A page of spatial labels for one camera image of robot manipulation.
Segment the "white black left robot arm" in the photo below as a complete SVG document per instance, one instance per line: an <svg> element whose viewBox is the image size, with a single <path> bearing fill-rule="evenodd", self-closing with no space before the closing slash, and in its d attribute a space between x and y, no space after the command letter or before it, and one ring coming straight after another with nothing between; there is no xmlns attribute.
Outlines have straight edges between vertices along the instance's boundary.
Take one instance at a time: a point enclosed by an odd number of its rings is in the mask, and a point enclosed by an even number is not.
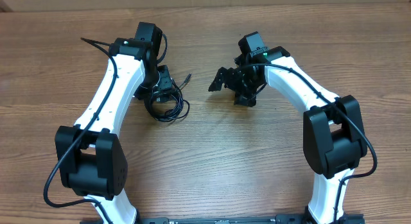
<svg viewBox="0 0 411 224"><path fill-rule="evenodd" d="M82 203L94 205L100 223L141 222L125 192L128 164L119 133L132 98L149 105L172 93L168 68L160 64L164 40L155 24L140 22L135 37L109 44L107 71L87 110L55 135L58 162L52 172Z"/></svg>

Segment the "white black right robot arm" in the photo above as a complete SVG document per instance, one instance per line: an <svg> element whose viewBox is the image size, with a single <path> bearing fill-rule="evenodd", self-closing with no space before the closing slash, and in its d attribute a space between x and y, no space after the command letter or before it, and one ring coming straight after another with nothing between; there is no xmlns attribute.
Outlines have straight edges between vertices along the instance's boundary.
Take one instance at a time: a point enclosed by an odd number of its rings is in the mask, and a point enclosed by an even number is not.
<svg viewBox="0 0 411 224"><path fill-rule="evenodd" d="M314 172L311 200L302 214L278 214L274 223L364 223L343 210L349 177L367 153L358 102L339 97L310 78L283 47L267 47L258 32L238 42L236 68L221 67L210 92L234 91L234 104L253 107L266 87L278 90L302 114L304 157Z"/></svg>

